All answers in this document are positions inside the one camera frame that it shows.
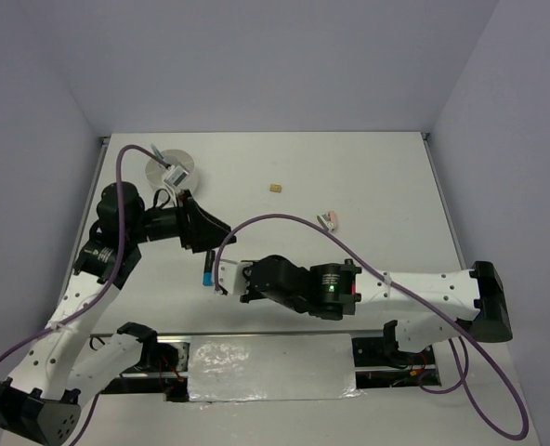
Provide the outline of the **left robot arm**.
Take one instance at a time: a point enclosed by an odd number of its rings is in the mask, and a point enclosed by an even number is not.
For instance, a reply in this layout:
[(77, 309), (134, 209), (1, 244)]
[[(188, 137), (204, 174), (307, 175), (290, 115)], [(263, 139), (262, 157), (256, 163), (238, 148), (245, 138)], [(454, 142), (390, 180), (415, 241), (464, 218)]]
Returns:
[(83, 407), (116, 376), (157, 364), (156, 331), (135, 322), (119, 327), (90, 358), (79, 355), (140, 261), (141, 244), (178, 238), (182, 248), (204, 253), (225, 242), (230, 226), (206, 213), (188, 190), (173, 200), (172, 207), (147, 208), (130, 182), (103, 190), (63, 297), (43, 332), (24, 341), (27, 355), (0, 381), (1, 429), (40, 445), (62, 445)]

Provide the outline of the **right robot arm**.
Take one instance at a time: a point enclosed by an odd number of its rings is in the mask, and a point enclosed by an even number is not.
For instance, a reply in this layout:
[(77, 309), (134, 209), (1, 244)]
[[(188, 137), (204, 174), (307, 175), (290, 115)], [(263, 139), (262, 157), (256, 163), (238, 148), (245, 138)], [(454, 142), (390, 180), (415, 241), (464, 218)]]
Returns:
[(267, 256), (242, 263), (236, 275), (243, 303), (267, 299), (325, 321), (370, 310), (383, 332), (383, 356), (392, 363), (461, 333), (487, 344), (513, 338), (504, 286), (488, 261), (449, 273), (373, 275), (350, 259), (304, 268)]

